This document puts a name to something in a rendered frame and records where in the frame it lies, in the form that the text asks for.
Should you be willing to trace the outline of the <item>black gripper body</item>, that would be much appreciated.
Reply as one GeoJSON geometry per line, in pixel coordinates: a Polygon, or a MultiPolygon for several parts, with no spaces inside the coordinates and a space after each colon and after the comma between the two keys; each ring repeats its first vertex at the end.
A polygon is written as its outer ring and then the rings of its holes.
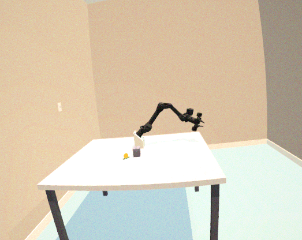
{"type": "Polygon", "coordinates": [[[195,126],[197,125],[197,123],[199,121],[198,118],[201,117],[201,116],[202,116],[202,113],[198,112],[197,113],[197,118],[190,117],[189,121],[194,124],[194,126],[192,127],[192,131],[194,131],[194,132],[197,131],[197,128],[195,126]]]}

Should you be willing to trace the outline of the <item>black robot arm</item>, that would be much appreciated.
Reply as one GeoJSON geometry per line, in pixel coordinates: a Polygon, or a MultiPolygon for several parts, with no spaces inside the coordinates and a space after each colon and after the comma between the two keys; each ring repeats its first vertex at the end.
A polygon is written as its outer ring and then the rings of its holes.
{"type": "Polygon", "coordinates": [[[136,132],[136,135],[138,135],[141,138],[141,136],[144,133],[151,131],[152,124],[155,121],[155,119],[157,118],[157,116],[159,115],[159,113],[161,111],[163,111],[164,109],[167,109],[167,108],[172,109],[178,115],[179,119],[183,122],[184,121],[189,122],[189,119],[190,119],[191,115],[193,115],[193,109],[192,108],[187,108],[186,113],[182,114],[171,103],[162,103],[162,102],[160,102],[160,103],[158,103],[156,111],[154,112],[154,114],[152,115],[150,120],[145,125],[140,127],[139,131],[136,132]]]}

